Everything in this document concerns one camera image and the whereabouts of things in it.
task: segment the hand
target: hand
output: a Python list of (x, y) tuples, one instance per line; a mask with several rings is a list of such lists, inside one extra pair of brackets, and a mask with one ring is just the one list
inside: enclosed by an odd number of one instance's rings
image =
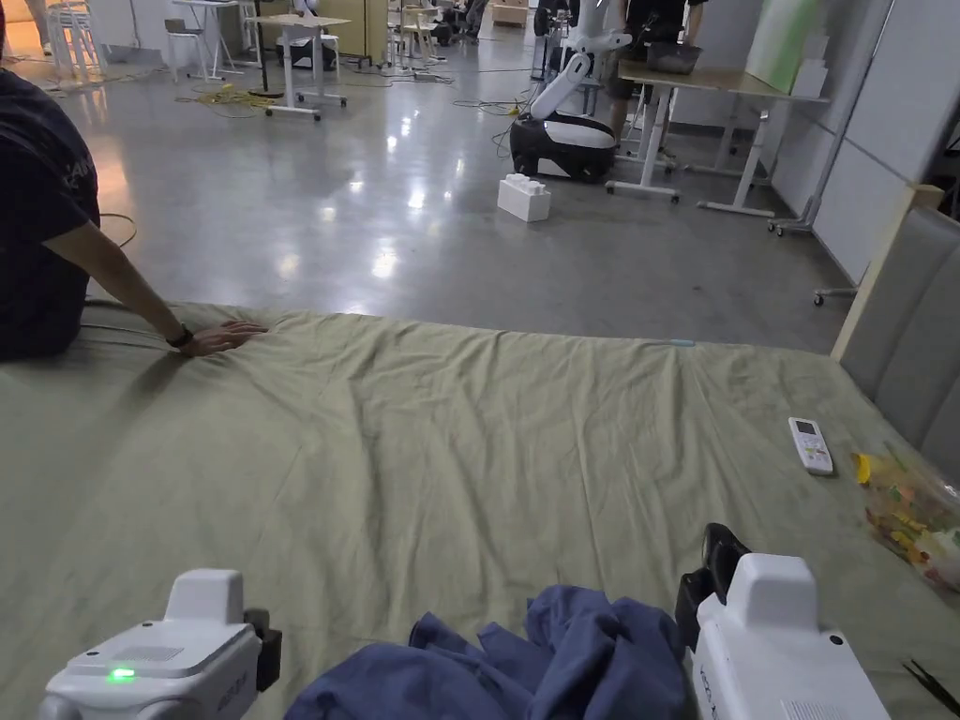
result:
[(267, 328), (261, 325), (229, 320), (218, 327), (209, 327), (194, 333), (193, 340), (180, 348), (180, 352), (190, 357), (204, 357), (214, 352), (239, 348), (254, 335), (266, 331)]

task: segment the person's leg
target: person's leg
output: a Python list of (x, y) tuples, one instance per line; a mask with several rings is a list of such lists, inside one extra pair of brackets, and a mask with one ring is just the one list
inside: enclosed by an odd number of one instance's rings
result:
[(630, 104), (630, 98), (634, 94), (634, 84), (629, 80), (620, 80), (616, 74), (616, 67), (620, 60), (629, 57), (623, 50), (614, 53), (609, 67), (613, 69), (607, 78), (607, 94), (610, 95), (610, 122), (608, 125), (613, 131), (613, 137), (620, 142), (620, 135), (623, 134), (623, 126), (627, 122), (627, 107)]
[(46, 0), (27, 0), (27, 7), (34, 17), (36, 31), (40, 35), (40, 44), (44, 50), (50, 45), (50, 34), (47, 32), (47, 2)]
[(623, 134), (623, 126), (627, 124), (629, 104), (629, 100), (621, 98), (613, 98), (610, 103), (610, 129), (613, 131), (613, 136), (617, 139), (617, 142), (620, 140), (620, 135)]

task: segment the table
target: table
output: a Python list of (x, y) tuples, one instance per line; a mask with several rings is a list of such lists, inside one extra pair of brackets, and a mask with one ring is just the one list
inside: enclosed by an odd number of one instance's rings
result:
[[(297, 100), (303, 101), (304, 96), (316, 97), (317, 101), (335, 100), (340, 103), (340, 107), (347, 105), (347, 98), (343, 95), (327, 95), (324, 93), (324, 61), (323, 50), (321, 49), (321, 35), (324, 28), (330, 28), (335, 25), (346, 25), (350, 20), (342, 17), (315, 17), (314, 15), (305, 15), (300, 17), (296, 14), (269, 15), (251, 18), (251, 22), (260, 25), (272, 25), (280, 28), (283, 32), (283, 44), (286, 52), (283, 54), (283, 80), (286, 84), (284, 97), (286, 105), (276, 105), (267, 108), (267, 115), (273, 115), (274, 110), (283, 112), (309, 112), (314, 120), (320, 120), (320, 112), (316, 107), (298, 108)], [(294, 63), (293, 53), (290, 51), (293, 47), (293, 41), (302, 37), (313, 39), (313, 78), (315, 89), (312, 92), (303, 90), (297, 92), (294, 90)]]
[[(663, 124), (666, 119), (667, 109), (670, 105), (670, 90), (673, 88), (690, 88), (712, 90), (715, 92), (730, 92), (736, 96), (737, 99), (741, 97), (754, 97), (773, 103), (827, 101), (826, 98), (808, 98), (788, 95), (768, 85), (764, 81), (755, 78), (744, 70), (704, 68), (695, 69), (689, 75), (674, 75), (672, 73), (661, 73), (649, 70), (644, 62), (622, 60), (617, 68), (617, 72), (621, 79), (629, 80), (637, 84), (651, 85), (654, 91), (651, 102), (643, 109), (643, 134), (640, 137), (639, 151), (643, 154), (644, 160), (640, 183), (611, 180), (607, 183), (607, 191), (612, 193), (616, 188), (629, 188), (653, 195), (669, 195), (671, 202), (674, 204), (680, 201), (680, 192), (675, 187), (660, 187), (654, 185), (652, 182), (654, 167), (657, 162), (657, 151), (660, 148), (660, 141), (663, 138)], [(690, 169), (700, 170), (701, 172), (714, 172), (721, 175), (730, 173), (730, 171), (724, 170), (723, 165), (730, 152), (737, 106), (738, 103), (734, 103), (732, 115), (724, 130), (723, 140), (720, 143), (720, 151), (717, 154), (713, 168), (691, 166)], [(747, 192), (750, 190), (751, 184), (755, 181), (754, 172), (760, 161), (760, 152), (763, 150), (769, 119), (769, 111), (763, 110), (760, 113), (759, 125), (754, 133), (753, 146), (750, 149), (750, 154), (747, 156), (747, 164), (744, 166), (743, 172), (739, 174), (740, 183), (737, 186), (733, 202), (731, 204), (699, 202), (697, 203), (698, 207), (765, 218), (772, 218), (774, 216), (773, 212), (769, 210), (758, 210), (746, 206)]]
[[(206, 20), (210, 16), (213, 18), (213, 27), (217, 35), (217, 41), (213, 49), (213, 69), (210, 71), (210, 78), (212, 80), (222, 80), (223, 77), (217, 75), (218, 67), (220, 64), (220, 48), (224, 48), (224, 54), (227, 56), (227, 60), (230, 63), (232, 70), (223, 70), (225, 73), (231, 73), (233, 75), (243, 75), (243, 72), (237, 70), (236, 65), (233, 64), (233, 58), (230, 56), (230, 50), (227, 49), (227, 42), (224, 40), (224, 34), (220, 31), (220, 14), (217, 12), (223, 8), (239, 8), (240, 0), (173, 0), (174, 5), (183, 5), (186, 8), (190, 9), (190, 14), (193, 15), (194, 21), (197, 23), (197, 27), (206, 31)], [(197, 9), (200, 9), (204, 14), (204, 20), (201, 22), (200, 18), (197, 16)]]

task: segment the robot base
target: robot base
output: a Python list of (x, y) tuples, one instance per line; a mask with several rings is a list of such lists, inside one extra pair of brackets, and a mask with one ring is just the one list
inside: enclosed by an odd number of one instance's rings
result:
[(592, 118), (554, 112), (538, 120), (527, 113), (510, 128), (510, 148), (523, 175), (600, 182), (613, 167), (616, 138)]

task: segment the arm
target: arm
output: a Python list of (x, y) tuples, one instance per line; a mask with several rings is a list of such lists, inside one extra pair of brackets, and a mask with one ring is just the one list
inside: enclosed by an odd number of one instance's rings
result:
[[(183, 337), (183, 326), (166, 303), (134, 268), (120, 248), (92, 223), (85, 223), (43, 243), (64, 260), (73, 263), (137, 315), (156, 328), (168, 342)], [(239, 348), (266, 329), (248, 323), (226, 323), (198, 332), (179, 348), (186, 355), (209, 355)]]
[(697, 35), (700, 33), (700, 24), (704, 20), (704, 4), (690, 6), (690, 17), (686, 24), (686, 35), (684, 42), (692, 45), (697, 41)]
[(120, 248), (93, 223), (86, 223), (43, 243), (99, 282), (104, 290), (156, 328), (166, 340), (183, 334), (180, 321), (134, 268)]

